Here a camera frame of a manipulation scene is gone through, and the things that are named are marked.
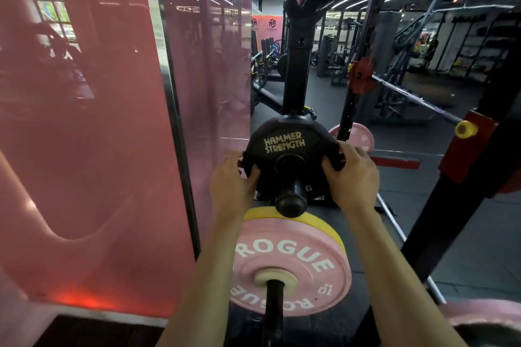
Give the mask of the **thin black rack upright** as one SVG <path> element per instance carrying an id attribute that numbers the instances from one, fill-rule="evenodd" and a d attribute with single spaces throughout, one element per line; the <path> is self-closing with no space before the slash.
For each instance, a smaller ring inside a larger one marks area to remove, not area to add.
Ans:
<path id="1" fill-rule="evenodd" d="M 371 47 L 374 41 L 374 31 L 378 21 L 378 14 L 383 4 L 384 0 L 368 0 L 364 23 L 356 42 L 355 61 L 359 61 L 363 56 L 370 56 L 373 59 L 371 55 Z M 353 94 L 348 88 L 347 97 L 341 116 L 340 127 L 336 137 L 337 140 L 348 140 L 349 130 L 352 126 L 352 123 L 354 122 L 357 109 L 360 108 L 361 100 L 365 94 Z"/>

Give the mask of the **grey gym machine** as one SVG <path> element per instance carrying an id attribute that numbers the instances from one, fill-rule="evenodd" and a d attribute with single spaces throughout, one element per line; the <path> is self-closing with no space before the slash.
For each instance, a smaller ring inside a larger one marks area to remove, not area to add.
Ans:
<path id="1" fill-rule="evenodd" d="M 317 49 L 312 59 L 319 78 L 329 78 L 332 87 L 346 87 L 348 70 L 355 54 L 363 12 L 327 12 L 317 27 Z"/>

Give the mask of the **small red rack hook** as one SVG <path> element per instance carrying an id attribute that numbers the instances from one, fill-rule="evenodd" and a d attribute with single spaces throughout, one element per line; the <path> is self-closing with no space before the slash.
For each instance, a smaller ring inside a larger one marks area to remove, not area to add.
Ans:
<path id="1" fill-rule="evenodd" d="M 353 94 L 365 94 L 376 86 L 373 78 L 374 61 L 370 56 L 363 56 L 351 63 L 348 88 Z"/>

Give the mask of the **large red rack hook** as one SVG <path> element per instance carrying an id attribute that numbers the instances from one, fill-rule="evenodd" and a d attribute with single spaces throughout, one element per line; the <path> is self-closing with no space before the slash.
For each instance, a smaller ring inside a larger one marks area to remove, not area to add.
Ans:
<path id="1" fill-rule="evenodd" d="M 469 139 L 459 139 L 455 135 L 443 156 L 439 172 L 456 184 L 461 184 L 467 177 L 471 166 L 488 146 L 492 134 L 498 127 L 498 121 L 472 109 L 463 118 L 478 126 L 478 133 Z"/>

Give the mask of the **large pink bumper plate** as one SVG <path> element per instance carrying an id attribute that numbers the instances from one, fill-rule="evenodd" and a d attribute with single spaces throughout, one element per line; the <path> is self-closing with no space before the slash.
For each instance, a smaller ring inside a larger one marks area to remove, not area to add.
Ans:
<path id="1" fill-rule="evenodd" d="M 267 281 L 284 284 L 283 316 L 320 313 L 352 284 L 347 254 L 324 232 L 283 219 L 244 221 L 236 245 L 230 301 L 264 314 Z"/>

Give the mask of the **black storage shelves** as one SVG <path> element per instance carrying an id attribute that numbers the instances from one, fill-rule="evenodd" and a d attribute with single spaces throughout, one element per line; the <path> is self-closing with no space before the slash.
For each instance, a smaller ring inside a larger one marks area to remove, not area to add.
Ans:
<path id="1" fill-rule="evenodd" d="M 464 81 L 486 84 L 503 64 L 518 34 L 521 11 L 501 12 L 491 21 L 485 14 L 471 20 L 447 74 Z"/>

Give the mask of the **black plate storage peg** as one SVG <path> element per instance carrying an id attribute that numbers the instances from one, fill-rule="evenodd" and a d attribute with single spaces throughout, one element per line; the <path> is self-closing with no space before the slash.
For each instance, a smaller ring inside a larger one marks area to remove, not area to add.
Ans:
<path id="1" fill-rule="evenodd" d="M 303 182 L 305 161 L 297 155 L 279 157 L 275 164 L 278 188 L 275 200 L 277 211 L 288 219 L 296 219 L 307 210 L 307 196 Z"/>

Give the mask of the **metal panel frame strip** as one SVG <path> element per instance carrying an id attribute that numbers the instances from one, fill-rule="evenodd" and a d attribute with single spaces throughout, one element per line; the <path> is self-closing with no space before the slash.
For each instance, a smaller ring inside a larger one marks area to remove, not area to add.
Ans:
<path id="1" fill-rule="evenodd" d="M 173 59 L 167 34 L 164 1 L 147 1 L 153 26 L 158 61 L 160 64 L 161 81 L 165 93 L 171 135 L 173 138 L 178 170 L 180 174 L 181 188 L 186 209 L 186 218 L 188 221 L 192 242 L 192 251 L 195 260 L 197 260 L 201 253 L 201 241 L 199 237 L 198 221 L 196 218 L 196 209 L 192 192 L 190 168 L 188 164 L 188 156 L 186 153 L 186 142 L 183 132 L 179 100 L 174 79 Z"/>

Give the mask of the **person's right hand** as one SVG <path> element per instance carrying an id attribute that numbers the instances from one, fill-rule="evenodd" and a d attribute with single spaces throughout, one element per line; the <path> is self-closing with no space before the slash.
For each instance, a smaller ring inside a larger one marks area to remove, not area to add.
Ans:
<path id="1" fill-rule="evenodd" d="M 327 181 L 333 201 L 346 218 L 373 212 L 380 184 L 374 162 L 364 150 L 347 142 L 337 143 L 345 163 L 340 181 Z"/>

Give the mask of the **black weight plate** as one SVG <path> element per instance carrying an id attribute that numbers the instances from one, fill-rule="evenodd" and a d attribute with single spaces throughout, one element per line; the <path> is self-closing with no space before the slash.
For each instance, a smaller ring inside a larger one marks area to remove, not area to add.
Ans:
<path id="1" fill-rule="evenodd" d="M 303 116 L 284 115 L 264 122 L 252 133 L 242 168 L 247 176 L 254 165 L 259 168 L 256 191 L 263 201 L 275 201 L 293 181 L 301 183 L 304 197 L 312 201 L 329 193 L 324 157 L 334 170 L 343 168 L 339 145 L 326 128 Z"/>

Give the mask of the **steel barbell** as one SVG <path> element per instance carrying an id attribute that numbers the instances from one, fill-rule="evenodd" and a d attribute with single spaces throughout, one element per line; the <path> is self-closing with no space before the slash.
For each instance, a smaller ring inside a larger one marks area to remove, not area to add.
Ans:
<path id="1" fill-rule="evenodd" d="M 383 85 L 390 91 L 393 91 L 393 92 L 405 97 L 407 99 L 407 101 L 409 101 L 410 103 L 413 103 L 417 106 L 420 106 L 420 107 L 423 107 L 426 109 L 429 109 L 433 113 L 438 114 L 439 116 L 442 117 L 442 119 L 444 119 L 445 121 L 447 121 L 448 123 L 450 123 L 454 126 L 456 126 L 461 121 L 463 121 L 462 118 L 457 117 L 456 115 L 454 115 L 432 103 L 427 102 L 424 98 L 421 98 L 421 97 L 403 89 L 402 87 L 398 87 L 390 82 L 385 81 L 384 79 L 380 78 L 379 76 L 377 76 L 375 74 L 372 75 L 372 79 L 375 80 L 376 82 L 378 82 L 379 84 Z"/>

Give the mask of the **black plate tree post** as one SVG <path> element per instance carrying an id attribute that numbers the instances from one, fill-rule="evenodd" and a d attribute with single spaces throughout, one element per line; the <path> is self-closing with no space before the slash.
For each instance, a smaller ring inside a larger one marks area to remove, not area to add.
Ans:
<path id="1" fill-rule="evenodd" d="M 306 9 L 305 2 L 286 0 L 288 15 L 288 53 L 282 100 L 283 115 L 303 115 L 309 78 L 309 64 L 314 45 L 316 22 L 320 14 Z"/>

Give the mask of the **yellow bumper plate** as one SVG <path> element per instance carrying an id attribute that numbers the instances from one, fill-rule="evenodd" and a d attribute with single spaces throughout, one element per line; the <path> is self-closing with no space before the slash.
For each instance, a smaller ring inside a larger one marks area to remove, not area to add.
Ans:
<path id="1" fill-rule="evenodd" d="M 288 221 L 297 221 L 309 226 L 312 226 L 325 234 L 327 234 L 330 238 L 335 240 L 335 242 L 343 249 L 344 254 L 346 254 L 345 245 L 342 241 L 340 235 L 335 231 L 335 229 L 330 226 L 326 221 L 320 219 L 319 217 L 304 212 L 302 215 L 296 218 L 289 219 L 287 217 L 282 216 L 274 206 L 261 206 L 254 207 L 249 209 L 243 221 L 257 220 L 257 219 L 283 219 Z"/>

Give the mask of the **person's left forearm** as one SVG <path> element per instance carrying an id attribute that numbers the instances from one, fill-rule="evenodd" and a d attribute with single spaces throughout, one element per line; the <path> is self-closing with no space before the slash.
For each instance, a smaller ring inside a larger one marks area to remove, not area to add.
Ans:
<path id="1" fill-rule="evenodd" d="M 221 213 L 155 347 L 223 347 L 236 244 L 246 210 Z"/>

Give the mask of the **yellow barbell end cap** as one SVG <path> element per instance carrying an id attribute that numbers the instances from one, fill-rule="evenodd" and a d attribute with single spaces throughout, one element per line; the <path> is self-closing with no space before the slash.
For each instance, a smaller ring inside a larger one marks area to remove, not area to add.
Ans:
<path id="1" fill-rule="evenodd" d="M 469 121 L 461 120 L 454 127 L 454 134 L 459 139 L 469 139 L 478 133 L 478 126 Z"/>

